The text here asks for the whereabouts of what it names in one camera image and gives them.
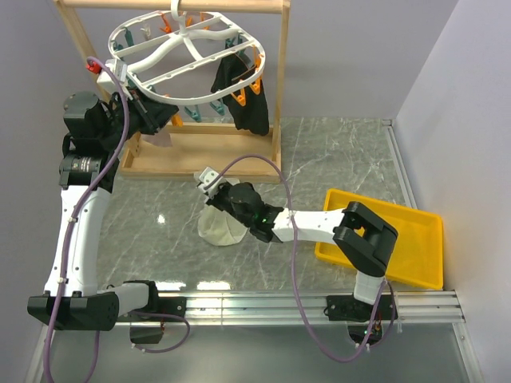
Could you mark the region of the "orange front clip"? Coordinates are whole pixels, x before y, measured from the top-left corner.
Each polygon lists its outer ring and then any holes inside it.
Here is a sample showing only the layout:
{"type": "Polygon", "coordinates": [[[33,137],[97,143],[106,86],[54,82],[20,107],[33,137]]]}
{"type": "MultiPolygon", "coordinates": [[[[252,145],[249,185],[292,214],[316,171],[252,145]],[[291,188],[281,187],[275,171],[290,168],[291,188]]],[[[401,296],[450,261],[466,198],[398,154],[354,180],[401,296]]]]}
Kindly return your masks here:
{"type": "Polygon", "coordinates": [[[184,122],[180,115],[176,113],[171,117],[171,124],[174,127],[182,127],[184,125],[184,122]]]}

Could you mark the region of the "pale green white underwear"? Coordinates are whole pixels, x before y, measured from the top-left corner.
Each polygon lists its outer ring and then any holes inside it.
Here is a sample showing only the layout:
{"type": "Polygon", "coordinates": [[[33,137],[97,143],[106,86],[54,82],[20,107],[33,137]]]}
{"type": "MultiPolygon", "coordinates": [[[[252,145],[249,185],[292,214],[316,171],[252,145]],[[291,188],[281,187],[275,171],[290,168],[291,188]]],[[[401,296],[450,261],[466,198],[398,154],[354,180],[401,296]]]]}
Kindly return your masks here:
{"type": "Polygon", "coordinates": [[[248,229],[225,211],[205,205],[200,212],[197,230],[199,236],[216,247],[227,247],[239,243],[248,229]]]}

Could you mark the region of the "white round clip hanger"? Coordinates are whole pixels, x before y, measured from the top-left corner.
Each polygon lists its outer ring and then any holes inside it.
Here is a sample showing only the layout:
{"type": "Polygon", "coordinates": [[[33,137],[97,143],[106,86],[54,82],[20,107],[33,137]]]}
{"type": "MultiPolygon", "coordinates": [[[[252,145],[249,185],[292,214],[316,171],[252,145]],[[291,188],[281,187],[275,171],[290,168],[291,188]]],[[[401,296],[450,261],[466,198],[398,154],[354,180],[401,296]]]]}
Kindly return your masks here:
{"type": "Polygon", "coordinates": [[[247,87],[258,77],[261,77],[262,80],[266,53],[259,41],[220,12],[206,11],[204,14],[205,19],[195,24],[189,24],[185,11],[156,10],[132,18],[118,26],[109,36],[108,49],[111,59],[120,59],[128,66],[127,85],[134,85],[151,100],[169,105],[189,106],[209,104],[212,101],[231,95],[231,93],[238,93],[239,89],[247,87]],[[123,49],[118,47],[117,37],[120,33],[127,32],[129,27],[142,26],[146,22],[166,15],[171,16],[173,21],[177,23],[176,31],[165,32],[147,41],[134,42],[123,49]],[[144,72],[160,64],[161,61],[169,59],[171,52],[181,46],[190,53],[192,58],[190,63],[155,77],[141,79],[144,72]],[[155,89],[156,85],[165,81],[171,81],[206,65],[220,63],[223,57],[242,53],[247,49],[253,52],[252,66],[255,67],[255,72],[246,80],[240,80],[237,84],[221,89],[216,93],[210,92],[197,97],[171,97],[155,89]]]}

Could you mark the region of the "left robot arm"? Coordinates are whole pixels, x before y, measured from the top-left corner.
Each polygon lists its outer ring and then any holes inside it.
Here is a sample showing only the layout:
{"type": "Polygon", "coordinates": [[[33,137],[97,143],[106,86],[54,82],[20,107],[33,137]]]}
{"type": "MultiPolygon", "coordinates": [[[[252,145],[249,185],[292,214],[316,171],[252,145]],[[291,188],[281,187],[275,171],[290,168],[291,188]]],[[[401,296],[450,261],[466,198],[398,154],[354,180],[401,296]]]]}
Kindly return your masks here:
{"type": "Polygon", "coordinates": [[[61,227],[50,276],[27,311],[52,330],[109,331],[121,315],[134,312],[151,321],[160,314],[156,283],[124,282],[100,290],[97,251],[101,223],[113,192],[124,141],[158,133],[178,108],[152,101],[135,89],[126,102],[114,93],[109,102],[84,91],[63,105],[68,129],[59,165],[61,227]]]}

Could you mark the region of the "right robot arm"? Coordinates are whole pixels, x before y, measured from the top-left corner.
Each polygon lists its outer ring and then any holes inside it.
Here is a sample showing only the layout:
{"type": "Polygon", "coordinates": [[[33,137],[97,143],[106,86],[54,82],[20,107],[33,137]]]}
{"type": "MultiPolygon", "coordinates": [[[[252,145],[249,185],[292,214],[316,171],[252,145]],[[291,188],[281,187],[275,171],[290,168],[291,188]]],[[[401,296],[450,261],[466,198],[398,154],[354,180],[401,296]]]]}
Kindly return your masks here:
{"type": "Polygon", "coordinates": [[[228,213],[258,240],[285,243],[294,240],[336,245],[357,270],[353,312],[371,318],[380,308],[377,297],[398,231],[360,202],[351,201],[333,211],[291,211],[265,203],[250,183],[222,180],[201,183],[206,204],[228,213]]]}

